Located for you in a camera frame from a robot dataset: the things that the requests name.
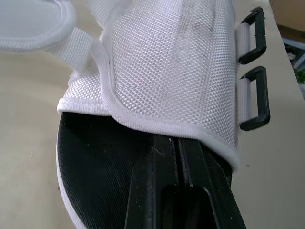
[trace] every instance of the black mesh fabric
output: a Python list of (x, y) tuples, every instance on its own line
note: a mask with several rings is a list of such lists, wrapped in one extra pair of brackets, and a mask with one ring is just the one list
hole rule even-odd
[(111, 117), (63, 113), (58, 160), (67, 196), (88, 229), (123, 229), (132, 168), (152, 135)]

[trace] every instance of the white nylon strap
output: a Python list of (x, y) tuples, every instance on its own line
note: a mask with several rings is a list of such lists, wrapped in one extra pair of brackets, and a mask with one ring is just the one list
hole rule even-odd
[(90, 56), (91, 44), (92, 37), (75, 28), (67, 39), (44, 50), (65, 62), (77, 72), (81, 72)]
[(113, 15), (113, 10), (123, 8), (127, 0), (87, 0), (87, 6), (98, 24), (104, 28), (107, 20)]
[(237, 37), (237, 58), (250, 51), (250, 25), (241, 23), (236, 29)]
[(243, 123), (251, 119), (250, 117), (250, 99), (251, 82), (247, 78), (237, 81), (237, 122)]

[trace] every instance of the beige table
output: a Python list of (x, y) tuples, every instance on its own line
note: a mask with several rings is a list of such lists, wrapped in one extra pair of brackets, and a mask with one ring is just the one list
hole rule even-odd
[[(75, 0), (78, 27), (100, 28)], [(241, 133), (242, 167), (232, 190), (248, 229), (305, 226), (305, 103), (266, 0), (238, 0), (236, 24), (260, 5), (266, 17), (266, 53), (240, 66), (239, 76), (267, 69), (270, 124)], [(0, 229), (72, 229), (58, 190), (55, 165), (59, 98), (71, 70), (51, 56), (0, 55)]]

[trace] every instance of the green plant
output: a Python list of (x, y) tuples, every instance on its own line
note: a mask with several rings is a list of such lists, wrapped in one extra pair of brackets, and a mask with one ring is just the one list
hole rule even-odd
[(298, 83), (305, 83), (305, 69), (299, 71), (297, 69), (294, 69), (295, 76)]

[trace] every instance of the black plastic buckle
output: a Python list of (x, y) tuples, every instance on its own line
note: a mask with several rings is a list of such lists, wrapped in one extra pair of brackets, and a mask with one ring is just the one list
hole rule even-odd
[(270, 121), (266, 69), (262, 66), (256, 67), (244, 75), (243, 78), (250, 81), (256, 80), (258, 117), (240, 124), (242, 130), (249, 131), (264, 126)]
[(258, 57), (263, 55), (266, 51), (266, 38), (265, 38), (265, 22), (264, 11), (261, 7), (257, 7), (251, 11), (252, 13), (246, 17), (242, 23), (248, 23), (249, 25), (255, 22), (255, 43), (256, 48), (241, 56), (238, 61), (241, 64), (247, 64)]

